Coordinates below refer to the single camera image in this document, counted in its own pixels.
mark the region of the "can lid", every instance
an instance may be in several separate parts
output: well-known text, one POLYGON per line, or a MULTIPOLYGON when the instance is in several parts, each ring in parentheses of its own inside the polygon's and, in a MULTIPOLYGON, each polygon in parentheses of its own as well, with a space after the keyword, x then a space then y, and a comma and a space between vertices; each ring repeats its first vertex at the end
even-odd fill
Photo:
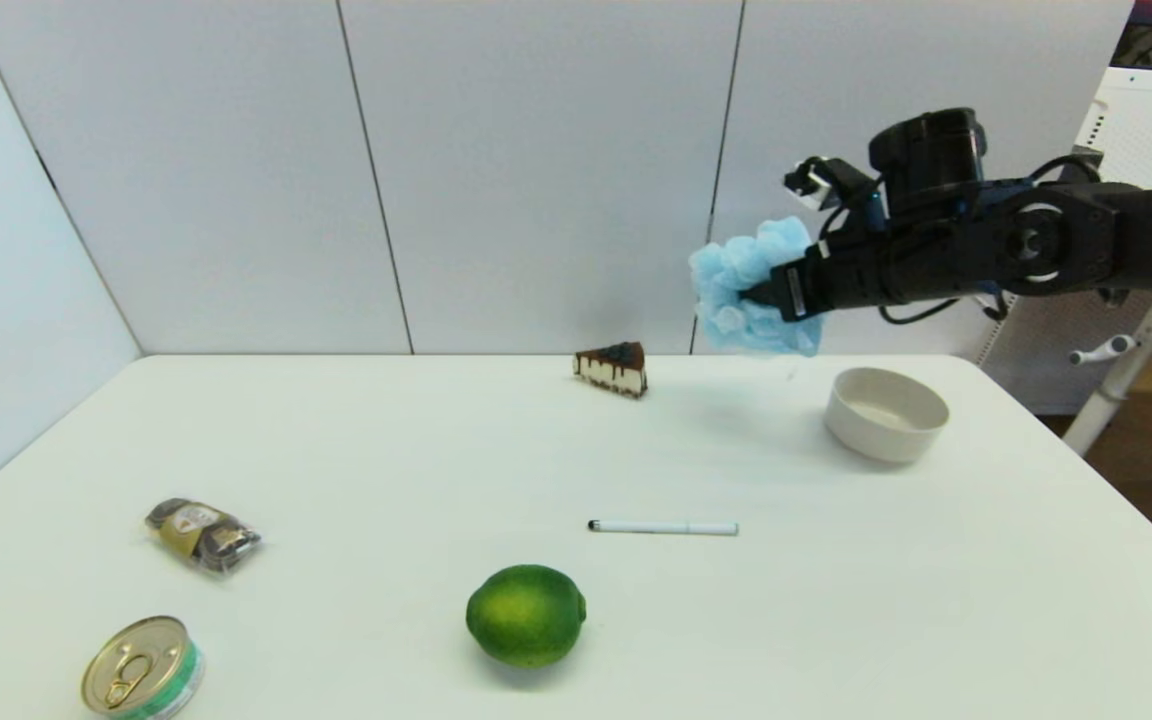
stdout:
POLYGON ((101 715, 152 700, 180 672, 189 650, 184 626, 165 615, 119 630, 83 673, 83 702, 101 715))

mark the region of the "cheesecake slice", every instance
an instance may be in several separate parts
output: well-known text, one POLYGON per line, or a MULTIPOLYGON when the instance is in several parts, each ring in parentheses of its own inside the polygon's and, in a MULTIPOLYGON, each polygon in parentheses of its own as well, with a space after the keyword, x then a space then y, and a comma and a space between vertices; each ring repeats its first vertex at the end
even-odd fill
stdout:
POLYGON ((573 357, 573 374, 621 395, 643 397, 643 393, 649 391, 643 343, 622 342, 577 353, 573 357))

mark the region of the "green lime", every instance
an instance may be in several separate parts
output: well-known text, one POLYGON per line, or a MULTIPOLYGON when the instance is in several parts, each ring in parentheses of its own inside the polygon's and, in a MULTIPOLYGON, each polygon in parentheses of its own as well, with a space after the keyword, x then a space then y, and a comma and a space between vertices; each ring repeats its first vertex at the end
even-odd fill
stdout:
POLYGON ((488 655, 517 667, 558 662, 585 621, 585 596, 544 564, 515 564, 470 596, 465 624, 488 655))

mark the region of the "marker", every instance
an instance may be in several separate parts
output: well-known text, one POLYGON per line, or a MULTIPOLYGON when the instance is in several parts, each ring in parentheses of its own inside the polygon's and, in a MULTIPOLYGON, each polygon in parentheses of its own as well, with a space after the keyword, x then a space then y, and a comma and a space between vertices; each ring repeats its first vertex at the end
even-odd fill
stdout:
POLYGON ((667 536, 736 536, 740 523, 636 523, 630 520, 590 520, 596 533, 655 533, 667 536))

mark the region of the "plastic wrapper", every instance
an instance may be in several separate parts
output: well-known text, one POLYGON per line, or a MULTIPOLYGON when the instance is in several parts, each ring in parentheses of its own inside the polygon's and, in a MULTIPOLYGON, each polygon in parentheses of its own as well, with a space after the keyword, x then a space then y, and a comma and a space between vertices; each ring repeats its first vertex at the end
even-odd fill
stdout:
POLYGON ((160 502, 145 524, 174 555, 196 568, 229 574, 260 546, 260 533, 228 511, 174 497, 160 502))

